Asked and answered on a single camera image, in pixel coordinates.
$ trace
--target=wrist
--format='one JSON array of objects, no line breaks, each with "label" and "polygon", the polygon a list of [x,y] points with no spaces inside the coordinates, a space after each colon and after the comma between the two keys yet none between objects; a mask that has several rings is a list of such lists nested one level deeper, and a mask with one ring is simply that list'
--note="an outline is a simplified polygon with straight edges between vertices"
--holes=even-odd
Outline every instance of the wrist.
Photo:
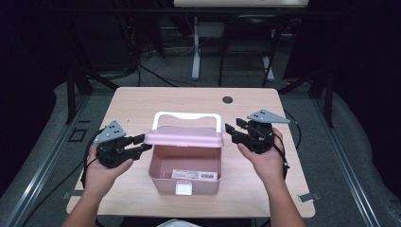
[{"label": "wrist", "polygon": [[268,192],[268,194],[287,188],[286,182],[284,181],[283,178],[273,178],[273,179],[268,179],[268,180],[262,180],[262,182],[265,185],[265,188],[266,188],[266,191]]},{"label": "wrist", "polygon": [[93,205],[99,205],[101,200],[103,199],[103,197],[97,195],[96,193],[92,193],[87,190],[84,190],[80,199],[85,202],[90,202]]}]

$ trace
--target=pink basket handle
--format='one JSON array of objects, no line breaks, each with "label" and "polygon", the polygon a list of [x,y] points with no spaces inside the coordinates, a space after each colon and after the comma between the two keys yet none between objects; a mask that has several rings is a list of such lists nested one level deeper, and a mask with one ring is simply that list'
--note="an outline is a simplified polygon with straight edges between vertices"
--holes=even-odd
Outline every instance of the pink basket handle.
[{"label": "pink basket handle", "polygon": [[183,120],[196,120],[202,117],[211,116],[216,119],[216,132],[221,132],[221,116],[216,113],[178,113],[178,112],[158,112],[154,115],[153,130],[157,130],[157,125],[159,124],[159,118],[162,115],[172,115]]}]

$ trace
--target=pink plastic basket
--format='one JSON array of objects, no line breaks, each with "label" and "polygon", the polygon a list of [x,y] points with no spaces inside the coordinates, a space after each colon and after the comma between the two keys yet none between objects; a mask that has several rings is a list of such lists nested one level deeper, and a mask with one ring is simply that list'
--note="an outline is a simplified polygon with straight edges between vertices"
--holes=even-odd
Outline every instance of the pink plastic basket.
[{"label": "pink plastic basket", "polygon": [[[214,117],[215,128],[162,126],[162,115],[183,120]],[[144,143],[154,145],[148,174],[160,193],[217,194],[221,178],[221,117],[215,113],[158,112]]]}]

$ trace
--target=person's lap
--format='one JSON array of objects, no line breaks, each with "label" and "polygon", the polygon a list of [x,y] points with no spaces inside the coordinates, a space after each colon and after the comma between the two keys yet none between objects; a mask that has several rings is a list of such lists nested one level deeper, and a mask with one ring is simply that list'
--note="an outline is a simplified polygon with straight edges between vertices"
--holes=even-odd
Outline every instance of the person's lap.
[{"label": "person's lap", "polygon": [[[124,217],[121,227],[155,227],[163,224],[172,218],[139,218]],[[203,227],[252,227],[250,218],[177,218]]]}]

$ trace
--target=human hand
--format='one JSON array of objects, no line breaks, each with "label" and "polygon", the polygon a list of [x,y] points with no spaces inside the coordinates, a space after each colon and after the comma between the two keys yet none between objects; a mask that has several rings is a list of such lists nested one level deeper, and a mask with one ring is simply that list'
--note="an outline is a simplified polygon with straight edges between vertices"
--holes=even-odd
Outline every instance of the human hand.
[{"label": "human hand", "polygon": [[89,149],[87,161],[89,166],[86,170],[85,190],[82,197],[91,197],[92,200],[101,201],[112,188],[115,179],[132,166],[133,160],[129,159],[116,168],[107,168],[98,159],[95,160],[96,149],[97,144],[92,144]]},{"label": "human hand", "polygon": [[[279,130],[273,128],[273,133],[280,139],[283,139],[283,134]],[[277,136],[274,136],[274,144],[281,150],[275,150],[271,147],[270,150],[257,154],[251,152],[245,145],[238,144],[237,147],[242,155],[247,158],[252,164],[256,174],[264,184],[271,182],[281,182],[283,179],[283,159],[278,152],[282,152],[283,145]]]}]

